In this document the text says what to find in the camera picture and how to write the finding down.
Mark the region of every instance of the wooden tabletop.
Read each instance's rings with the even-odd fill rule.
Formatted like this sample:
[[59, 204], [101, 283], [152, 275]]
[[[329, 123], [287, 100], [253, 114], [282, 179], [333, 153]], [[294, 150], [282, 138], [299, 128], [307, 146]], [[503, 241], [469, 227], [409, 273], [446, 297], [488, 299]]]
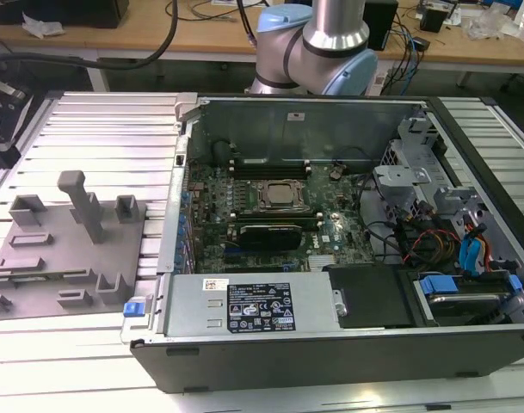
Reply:
[[[66, 34], [38, 40], [18, 26], [0, 26], [0, 37], [10, 46], [58, 46], [94, 49], [155, 50], [170, 27], [170, 17], [164, 13], [169, 0], [130, 0], [129, 10], [117, 29], [66, 27]], [[524, 43], [504, 36], [501, 40], [469, 40], [461, 28], [443, 27], [438, 34], [421, 32], [419, 22], [413, 19], [414, 11], [405, 11], [416, 0], [399, 0], [398, 10], [403, 24], [415, 36], [431, 42], [424, 56], [427, 62], [470, 63], [482, 65], [524, 65]], [[202, 5], [206, 14], [217, 14], [229, 8]], [[248, 8], [250, 25], [255, 28], [262, 8]], [[186, 0], [180, 0], [180, 16], [192, 17]], [[236, 22], [184, 22], [179, 21], [176, 37], [170, 50], [177, 52], [215, 52], [254, 54], [246, 40], [243, 26], [235, 14]], [[401, 59], [404, 46], [393, 35], [386, 49], [379, 52], [381, 59]]]

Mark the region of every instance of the power supply label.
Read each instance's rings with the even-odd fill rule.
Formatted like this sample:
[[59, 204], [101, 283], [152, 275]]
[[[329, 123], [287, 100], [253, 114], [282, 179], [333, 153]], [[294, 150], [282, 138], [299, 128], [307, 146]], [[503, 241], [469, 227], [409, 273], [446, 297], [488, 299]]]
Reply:
[[231, 333], [295, 331], [290, 284], [227, 286], [227, 329]]

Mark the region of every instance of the blue cable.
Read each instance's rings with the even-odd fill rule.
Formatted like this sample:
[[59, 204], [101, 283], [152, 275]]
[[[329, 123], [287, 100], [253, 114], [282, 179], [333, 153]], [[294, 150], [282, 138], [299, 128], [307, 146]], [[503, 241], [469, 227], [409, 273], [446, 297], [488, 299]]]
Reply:
[[[410, 65], [413, 57], [416, 56], [415, 41], [413, 40], [412, 36], [409, 33], [404, 32], [403, 29], [401, 31], [399, 31], [399, 30], [391, 30], [391, 31], [393, 33], [401, 34], [406, 40], [408, 40], [410, 42], [410, 45], [413, 48], [413, 53], [411, 54], [411, 59], [409, 59], [409, 63], [408, 63], [408, 65]], [[401, 90], [401, 93], [400, 93], [401, 96], [403, 96], [405, 94], [405, 92], [407, 91], [407, 89], [409, 88], [410, 81], [412, 80], [413, 76], [415, 75], [415, 72], [416, 72], [416, 63], [414, 63], [411, 66], [411, 68], [410, 68], [410, 70], [409, 70], [409, 72], [407, 74], [407, 80], [405, 82], [405, 85], [404, 85], [403, 89]]]

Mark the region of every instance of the slotted metal platform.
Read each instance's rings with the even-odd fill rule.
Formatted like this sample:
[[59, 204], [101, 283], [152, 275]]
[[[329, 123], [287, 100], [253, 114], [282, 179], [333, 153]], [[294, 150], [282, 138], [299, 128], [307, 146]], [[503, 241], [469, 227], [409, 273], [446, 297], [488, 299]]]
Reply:
[[[136, 293], [150, 291], [174, 155], [174, 100], [173, 94], [70, 93], [60, 102], [46, 101], [33, 121], [37, 126], [19, 143], [22, 161], [0, 173], [0, 243], [10, 227], [9, 204], [16, 194], [67, 202], [55, 179], [61, 170], [82, 169], [86, 188], [100, 200], [127, 193], [148, 202]], [[474, 103], [446, 104], [462, 102]], [[489, 109], [474, 110], [487, 116], [483, 111]], [[478, 129], [471, 133], [481, 128], [509, 138], [499, 119], [493, 127], [482, 126], [479, 118], [470, 120], [476, 123], [464, 127]], [[0, 321], [0, 412], [416, 412], [436, 404], [456, 412], [524, 412], [524, 360], [478, 379], [167, 395], [121, 343], [122, 322], [119, 313]]]
[[[524, 133], [499, 107], [477, 98], [441, 100], [524, 214]], [[460, 181], [470, 185], [454, 155], [446, 157]]]
[[0, 187], [0, 245], [17, 195], [37, 194], [46, 205], [68, 203], [57, 188], [59, 173], [82, 170], [86, 189], [99, 201], [134, 194], [148, 202], [138, 277], [154, 276], [176, 145], [175, 98], [68, 93], [46, 101], [38, 126], [20, 142], [22, 160]]

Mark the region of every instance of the cpu socket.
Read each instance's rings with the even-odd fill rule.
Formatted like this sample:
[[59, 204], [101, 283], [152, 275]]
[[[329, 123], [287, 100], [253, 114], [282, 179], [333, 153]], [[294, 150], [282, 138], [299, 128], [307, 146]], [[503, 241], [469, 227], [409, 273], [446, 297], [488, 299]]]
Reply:
[[302, 184], [299, 181], [264, 181], [257, 184], [259, 211], [304, 211]]

